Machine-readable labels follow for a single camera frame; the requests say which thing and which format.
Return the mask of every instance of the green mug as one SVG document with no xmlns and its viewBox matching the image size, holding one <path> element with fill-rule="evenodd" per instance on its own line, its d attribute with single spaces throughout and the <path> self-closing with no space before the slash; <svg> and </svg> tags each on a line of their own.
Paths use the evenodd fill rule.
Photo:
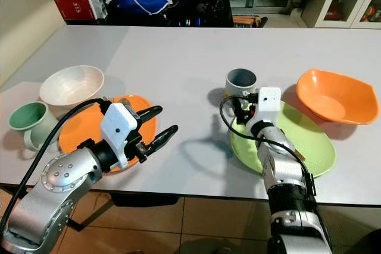
<svg viewBox="0 0 381 254">
<path fill-rule="evenodd" d="M 41 101 L 31 102 L 17 108 L 10 117 L 10 126 L 24 137 L 29 150 L 39 150 L 58 120 L 50 112 L 48 105 Z M 59 132 L 51 140 L 58 139 Z"/>
</svg>

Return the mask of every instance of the green plate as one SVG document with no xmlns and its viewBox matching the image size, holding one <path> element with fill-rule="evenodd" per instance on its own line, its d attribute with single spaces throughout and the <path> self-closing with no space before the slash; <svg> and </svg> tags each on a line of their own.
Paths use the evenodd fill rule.
<svg viewBox="0 0 381 254">
<path fill-rule="evenodd" d="M 303 155 L 305 165 L 314 177 L 328 172 L 333 167 L 336 161 L 335 147 L 327 134 L 309 117 L 282 102 L 277 123 Z M 245 126 L 237 125 L 235 119 L 232 127 L 238 132 L 248 134 Z M 244 139 L 231 132 L 230 143 L 238 159 L 250 169 L 262 173 L 262 165 L 253 140 Z"/>
</svg>

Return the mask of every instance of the wall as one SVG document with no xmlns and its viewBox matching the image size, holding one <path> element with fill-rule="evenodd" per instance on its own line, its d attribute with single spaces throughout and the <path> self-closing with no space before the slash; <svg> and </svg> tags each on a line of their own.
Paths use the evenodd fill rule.
<svg viewBox="0 0 381 254">
<path fill-rule="evenodd" d="M 53 0 L 0 0 L 0 84 L 63 25 Z"/>
</svg>

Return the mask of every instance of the mug handle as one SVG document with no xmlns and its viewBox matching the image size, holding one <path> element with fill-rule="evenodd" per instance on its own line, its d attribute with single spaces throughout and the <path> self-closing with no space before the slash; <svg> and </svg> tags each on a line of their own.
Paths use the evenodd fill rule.
<svg viewBox="0 0 381 254">
<path fill-rule="evenodd" d="M 36 148 L 35 145 L 32 143 L 31 136 L 32 136 L 32 131 L 31 130 L 25 131 L 25 133 L 24 133 L 24 142 L 25 142 L 25 145 L 27 146 L 27 148 L 29 150 L 38 151 L 41 148 L 42 144 L 38 148 Z"/>
</svg>

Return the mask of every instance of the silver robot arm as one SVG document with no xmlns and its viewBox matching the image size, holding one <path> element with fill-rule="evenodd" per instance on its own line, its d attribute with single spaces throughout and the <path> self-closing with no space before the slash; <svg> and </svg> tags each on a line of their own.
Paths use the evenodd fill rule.
<svg viewBox="0 0 381 254">
<path fill-rule="evenodd" d="M 172 126 L 149 145 L 140 142 L 142 123 L 156 116 L 162 107 L 135 113 L 128 105 L 110 104 L 101 123 L 103 140 L 88 139 L 78 150 L 52 159 L 44 167 L 31 192 L 14 208 L 1 247 L 17 254 L 49 253 L 57 242 L 70 213 L 91 186 L 114 167 L 129 166 L 135 156 L 142 163 L 164 146 L 177 131 Z"/>
<path fill-rule="evenodd" d="M 253 137 L 280 143 L 295 153 L 293 143 L 276 125 L 280 96 L 279 88 L 262 87 L 253 97 L 255 112 L 236 112 L 241 109 L 237 101 L 235 113 Z M 317 211 L 312 175 L 306 174 L 285 148 L 268 142 L 255 143 L 271 210 L 268 253 L 332 254 L 328 232 Z"/>
</svg>

